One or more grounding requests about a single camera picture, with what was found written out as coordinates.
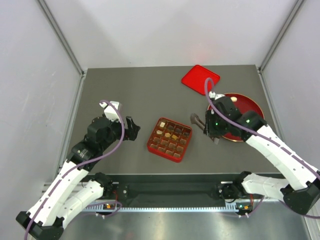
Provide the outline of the metal tongs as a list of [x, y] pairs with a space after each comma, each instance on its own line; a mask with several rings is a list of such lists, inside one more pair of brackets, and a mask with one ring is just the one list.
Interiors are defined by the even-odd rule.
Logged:
[[210, 137], [210, 136], [207, 134], [205, 123], [203, 123], [203, 121], [200, 119], [200, 117], [199, 117], [196, 113], [192, 113], [192, 114], [190, 115], [190, 122], [191, 122], [192, 125], [198, 126], [198, 127], [201, 129], [201, 131], [202, 131], [202, 133], [203, 133], [204, 135], [206, 135], [207, 137], [209, 137], [209, 138], [213, 141], [213, 143], [214, 143], [215, 145], [218, 145], [220, 138], [219, 138], [219, 137]]

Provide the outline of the red square box lid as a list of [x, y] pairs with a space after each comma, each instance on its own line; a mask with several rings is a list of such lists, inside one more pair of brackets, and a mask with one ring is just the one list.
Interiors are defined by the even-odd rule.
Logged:
[[194, 90], [200, 95], [205, 95], [205, 80], [211, 78], [214, 85], [220, 81], [220, 76], [209, 69], [201, 66], [193, 66], [181, 79], [181, 83], [187, 86], [188, 88]]

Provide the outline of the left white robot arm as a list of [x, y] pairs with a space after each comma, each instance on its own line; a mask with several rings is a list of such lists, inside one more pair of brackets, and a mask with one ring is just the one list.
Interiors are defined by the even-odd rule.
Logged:
[[127, 124], [106, 116], [96, 117], [87, 127], [83, 140], [67, 156], [62, 168], [43, 196], [28, 211], [21, 211], [16, 221], [24, 228], [24, 238], [58, 240], [64, 230], [86, 207], [99, 198], [109, 198], [114, 191], [112, 180], [105, 174], [95, 174], [88, 183], [72, 195], [75, 187], [98, 161], [116, 151], [105, 150], [114, 142], [134, 141], [140, 131], [129, 116]]

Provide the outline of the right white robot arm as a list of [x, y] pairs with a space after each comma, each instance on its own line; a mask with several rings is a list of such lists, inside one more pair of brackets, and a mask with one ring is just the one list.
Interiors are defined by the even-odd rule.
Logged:
[[204, 134], [217, 139], [226, 134], [241, 138], [261, 153], [284, 178], [243, 171], [233, 181], [239, 198], [258, 194], [277, 199], [300, 215], [306, 215], [320, 199], [320, 171], [290, 149], [257, 112], [241, 113], [231, 97], [210, 92]]

